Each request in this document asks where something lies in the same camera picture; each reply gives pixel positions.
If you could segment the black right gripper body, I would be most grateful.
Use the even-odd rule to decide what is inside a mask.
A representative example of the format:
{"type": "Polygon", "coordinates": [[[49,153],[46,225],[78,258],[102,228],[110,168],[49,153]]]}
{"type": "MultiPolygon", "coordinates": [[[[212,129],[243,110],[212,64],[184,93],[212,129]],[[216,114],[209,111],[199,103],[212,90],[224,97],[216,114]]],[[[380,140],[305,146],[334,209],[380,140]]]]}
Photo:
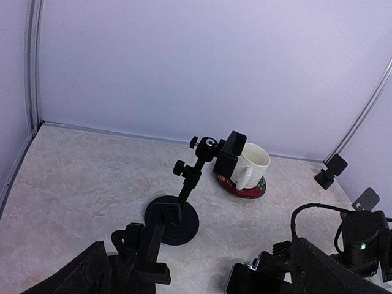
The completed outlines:
{"type": "Polygon", "coordinates": [[[335,236],[335,260],[361,277],[391,277],[390,218],[383,211],[352,211],[335,236]]]}

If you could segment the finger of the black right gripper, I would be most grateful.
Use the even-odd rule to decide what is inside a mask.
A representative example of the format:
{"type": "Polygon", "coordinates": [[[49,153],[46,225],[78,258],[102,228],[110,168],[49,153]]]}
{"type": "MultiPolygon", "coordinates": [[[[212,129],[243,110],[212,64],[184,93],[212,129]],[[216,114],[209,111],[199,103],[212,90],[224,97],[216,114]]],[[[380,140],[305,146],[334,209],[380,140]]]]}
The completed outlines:
{"type": "Polygon", "coordinates": [[[291,241],[282,241],[272,246],[272,253],[263,251],[255,261],[255,276],[259,285],[291,285],[290,262],[291,241]]]}

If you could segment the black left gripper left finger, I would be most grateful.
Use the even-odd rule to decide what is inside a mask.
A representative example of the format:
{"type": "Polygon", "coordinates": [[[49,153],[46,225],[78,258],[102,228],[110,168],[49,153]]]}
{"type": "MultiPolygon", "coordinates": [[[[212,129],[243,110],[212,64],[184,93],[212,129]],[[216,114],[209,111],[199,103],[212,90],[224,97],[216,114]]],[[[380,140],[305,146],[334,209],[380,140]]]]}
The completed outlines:
{"type": "Polygon", "coordinates": [[[110,293],[111,267],[104,242],[96,241],[25,293],[110,293]]]}

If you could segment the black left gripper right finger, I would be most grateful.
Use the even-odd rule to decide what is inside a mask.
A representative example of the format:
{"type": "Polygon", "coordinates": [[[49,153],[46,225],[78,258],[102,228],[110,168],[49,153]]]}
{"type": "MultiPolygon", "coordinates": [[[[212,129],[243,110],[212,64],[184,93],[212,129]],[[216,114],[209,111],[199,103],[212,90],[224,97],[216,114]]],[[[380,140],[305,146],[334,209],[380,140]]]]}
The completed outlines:
{"type": "Polygon", "coordinates": [[[290,274],[293,293],[388,293],[338,264],[306,238],[292,238],[290,274]]]}

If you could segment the black phone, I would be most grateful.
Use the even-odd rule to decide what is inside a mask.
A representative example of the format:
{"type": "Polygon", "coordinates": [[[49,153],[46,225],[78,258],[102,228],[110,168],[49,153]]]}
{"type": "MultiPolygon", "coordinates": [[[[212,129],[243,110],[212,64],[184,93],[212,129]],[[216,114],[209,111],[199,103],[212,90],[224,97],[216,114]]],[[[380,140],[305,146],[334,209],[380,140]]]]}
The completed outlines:
{"type": "Polygon", "coordinates": [[[292,284],[236,263],[226,285],[227,294],[293,293],[292,284]]]}

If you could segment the black plate phone stand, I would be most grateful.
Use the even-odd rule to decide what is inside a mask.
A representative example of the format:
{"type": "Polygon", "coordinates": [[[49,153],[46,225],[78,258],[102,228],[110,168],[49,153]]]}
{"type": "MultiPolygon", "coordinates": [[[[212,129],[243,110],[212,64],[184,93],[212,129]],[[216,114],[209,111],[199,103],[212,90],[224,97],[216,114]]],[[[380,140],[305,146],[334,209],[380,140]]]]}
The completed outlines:
{"type": "Polygon", "coordinates": [[[371,211],[379,203],[380,197],[371,187],[368,187],[353,203],[356,211],[371,211]]]}

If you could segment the black folding phone stand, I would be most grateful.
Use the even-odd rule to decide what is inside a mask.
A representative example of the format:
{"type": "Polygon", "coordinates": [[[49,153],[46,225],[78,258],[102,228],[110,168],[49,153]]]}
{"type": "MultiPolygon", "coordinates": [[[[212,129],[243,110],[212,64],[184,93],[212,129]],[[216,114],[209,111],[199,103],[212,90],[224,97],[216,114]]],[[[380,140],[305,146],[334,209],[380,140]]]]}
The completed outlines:
{"type": "Polygon", "coordinates": [[[340,176],[347,166],[348,163],[339,154],[335,154],[326,163],[326,170],[321,169],[321,171],[314,176],[314,179],[324,190],[327,190],[332,183],[334,183],[335,177],[340,176]]]}

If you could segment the tall black clamp phone stand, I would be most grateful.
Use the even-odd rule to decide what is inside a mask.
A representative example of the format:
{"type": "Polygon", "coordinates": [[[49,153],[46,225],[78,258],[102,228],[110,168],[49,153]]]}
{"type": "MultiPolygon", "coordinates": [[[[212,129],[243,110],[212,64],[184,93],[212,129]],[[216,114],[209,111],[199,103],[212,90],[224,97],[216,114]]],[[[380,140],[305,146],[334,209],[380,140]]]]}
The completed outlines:
{"type": "Polygon", "coordinates": [[[144,221],[147,222],[153,205],[156,203],[178,203],[181,207],[181,224],[168,224],[165,226],[162,242],[171,246],[180,246],[190,242],[198,232],[199,218],[195,208],[187,201],[201,178],[202,168],[207,162],[216,159],[213,172],[229,178],[237,165],[247,137],[233,131],[226,140],[216,141],[211,137],[199,139],[194,136],[189,143],[195,149],[197,161],[192,167],[178,160],[173,167],[173,173],[184,178],[183,187],[178,196],[163,195],[152,200],[145,211],[144,221]]]}

